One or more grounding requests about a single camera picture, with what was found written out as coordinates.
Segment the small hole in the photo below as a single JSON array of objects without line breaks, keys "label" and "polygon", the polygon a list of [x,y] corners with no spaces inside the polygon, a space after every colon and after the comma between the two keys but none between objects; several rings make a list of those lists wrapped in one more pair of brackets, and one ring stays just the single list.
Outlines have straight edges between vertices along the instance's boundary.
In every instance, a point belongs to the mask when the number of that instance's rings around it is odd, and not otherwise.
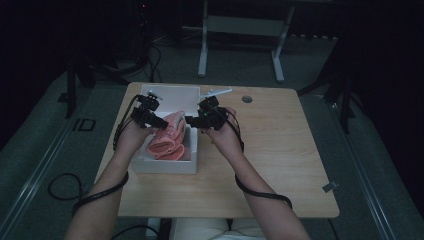
[{"label": "small hole", "polygon": [[251,97],[251,96],[243,96],[243,97],[241,98],[241,100],[242,100],[244,103],[251,103],[251,102],[253,101],[253,99],[252,99],[252,97]]}]

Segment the white box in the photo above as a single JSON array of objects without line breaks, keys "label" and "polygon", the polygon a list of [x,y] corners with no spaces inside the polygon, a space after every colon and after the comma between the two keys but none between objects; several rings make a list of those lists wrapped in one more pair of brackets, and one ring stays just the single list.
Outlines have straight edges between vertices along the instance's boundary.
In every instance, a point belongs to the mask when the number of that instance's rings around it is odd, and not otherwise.
[{"label": "white box", "polygon": [[[147,92],[163,98],[159,100],[159,107],[155,114],[161,118],[179,110],[185,111],[186,116],[198,116],[197,109],[200,96],[199,87],[187,86],[164,86],[144,84],[141,94],[146,96]],[[131,166],[137,173],[173,173],[173,174],[196,174],[197,173],[197,142],[198,130],[186,125],[183,145],[190,148],[190,159],[181,160],[156,160],[154,156],[146,151],[153,136],[149,136],[143,146],[134,154]]]}]

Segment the dark background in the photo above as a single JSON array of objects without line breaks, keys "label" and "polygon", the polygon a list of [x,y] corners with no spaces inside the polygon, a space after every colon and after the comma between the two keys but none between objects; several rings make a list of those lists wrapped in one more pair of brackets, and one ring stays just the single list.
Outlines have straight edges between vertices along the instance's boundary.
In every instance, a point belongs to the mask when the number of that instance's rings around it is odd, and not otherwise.
[{"label": "dark background", "polygon": [[[50,83],[66,71],[74,48],[100,64],[113,66],[125,45],[120,39],[146,18],[176,39],[182,25],[201,26],[201,1],[153,2],[109,0],[100,6],[97,1],[82,0],[1,0],[1,147]],[[278,15],[275,8],[252,12],[256,3],[245,8],[237,4],[234,1],[232,8],[227,6],[225,10]],[[290,34],[339,38],[327,67],[354,76],[354,92],[360,96],[364,111],[377,128],[421,214],[423,13],[423,4],[412,0],[302,3],[298,4],[290,27]]]}]

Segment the pink cloth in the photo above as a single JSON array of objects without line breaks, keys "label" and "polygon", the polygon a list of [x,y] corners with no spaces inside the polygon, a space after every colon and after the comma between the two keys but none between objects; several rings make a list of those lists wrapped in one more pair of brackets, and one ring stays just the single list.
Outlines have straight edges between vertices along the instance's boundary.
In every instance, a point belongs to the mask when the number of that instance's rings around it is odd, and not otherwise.
[{"label": "pink cloth", "polygon": [[184,154],[182,144],[185,134],[185,112],[178,111],[163,118],[167,121],[166,129],[159,129],[150,143],[147,152],[157,160],[179,160]]}]

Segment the forearm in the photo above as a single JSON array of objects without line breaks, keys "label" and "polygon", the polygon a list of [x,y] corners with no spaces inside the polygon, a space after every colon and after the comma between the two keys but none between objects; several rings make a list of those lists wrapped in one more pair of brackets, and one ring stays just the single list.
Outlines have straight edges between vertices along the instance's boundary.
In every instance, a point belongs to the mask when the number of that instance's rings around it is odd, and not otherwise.
[{"label": "forearm", "polygon": [[[275,194],[244,155],[233,156],[228,161],[245,187],[256,192]],[[309,239],[302,223],[285,202],[246,193],[244,195],[267,239]]]},{"label": "forearm", "polygon": [[[119,184],[125,177],[130,154],[116,152],[87,196]],[[75,213],[65,239],[111,239],[122,195],[122,188],[81,206]]]}]

